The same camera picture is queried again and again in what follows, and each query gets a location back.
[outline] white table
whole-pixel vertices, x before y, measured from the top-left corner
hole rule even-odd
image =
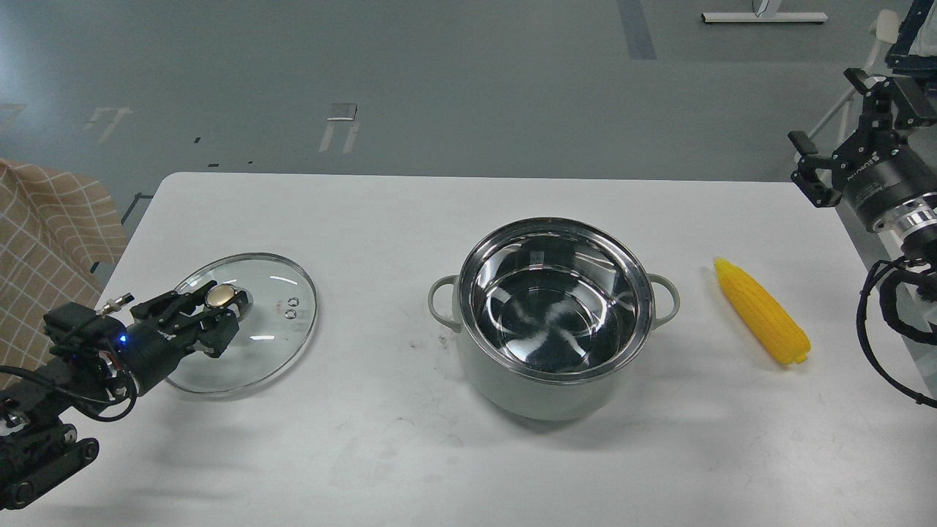
[[[563,425],[476,393],[424,305],[478,240],[533,216],[606,230],[683,294],[613,401]],[[865,270],[836,215],[794,185],[178,173],[104,296],[148,298],[245,251],[287,256],[315,280],[302,358],[249,397],[162,384],[118,423],[66,415],[100,457],[4,525],[937,521],[937,413],[866,363],[854,324]],[[772,362],[721,295],[717,255],[788,308],[810,360]],[[877,314],[870,326],[886,366],[920,385],[900,339]]]

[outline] toy corn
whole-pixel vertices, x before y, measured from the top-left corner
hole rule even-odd
[[[781,304],[728,260],[717,258],[714,265],[725,297],[767,352],[781,364],[807,360],[811,342]]]

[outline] beige plaid cloth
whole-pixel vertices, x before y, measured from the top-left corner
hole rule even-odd
[[[116,264],[126,234],[95,179],[0,158],[0,358],[35,369],[49,339],[42,315],[66,302],[92,307],[94,262]],[[0,389],[13,380],[0,374]]]

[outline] pot handle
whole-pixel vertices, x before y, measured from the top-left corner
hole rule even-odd
[[[674,308],[671,309],[669,313],[662,317],[654,317],[654,322],[652,322],[650,325],[650,328],[653,330],[661,327],[664,324],[667,324],[677,316],[677,311],[680,311],[680,293],[677,291],[677,286],[674,285],[674,282],[662,277],[661,275],[648,274],[647,280],[651,283],[661,284],[663,288],[666,289],[670,294],[670,297],[674,300]]]
[[[436,280],[432,286],[429,288],[429,296],[426,298],[426,305],[429,307],[429,314],[433,315],[433,318],[437,320],[442,325],[449,326],[455,333],[462,331],[462,324],[456,322],[453,319],[447,319],[446,317],[440,315],[436,312],[436,308],[433,306],[433,298],[436,296],[436,291],[444,285],[455,285],[455,275],[449,277],[443,277]]]

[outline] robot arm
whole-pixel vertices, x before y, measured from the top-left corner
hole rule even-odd
[[[937,327],[929,332],[912,327],[899,318],[896,306],[901,284],[914,287],[924,302],[937,301],[937,175],[908,145],[912,131],[937,123],[937,112],[913,79],[869,75],[858,68],[843,74],[863,96],[858,126],[829,157],[820,156],[803,131],[788,133],[800,154],[791,180],[814,206],[846,202],[868,232],[891,231],[900,240],[904,256],[874,265],[861,291],[856,314],[859,343],[872,367],[890,384],[918,404],[937,408],[937,399],[888,375],[871,350],[865,327],[869,295],[881,281],[879,304],[888,325],[908,339],[937,345]],[[829,184],[817,170],[832,172]],[[913,269],[922,266],[927,269]]]
[[[22,378],[0,392],[0,509],[30,505],[97,457],[97,440],[79,441],[62,412],[74,407],[98,421],[120,419],[186,355],[220,357],[249,307],[245,291],[209,281],[192,293],[140,303],[130,310],[130,327],[108,316],[132,300],[125,295],[97,312],[75,303],[53,309],[43,317],[49,364],[36,371],[0,367]],[[122,404],[120,414],[101,415]]]

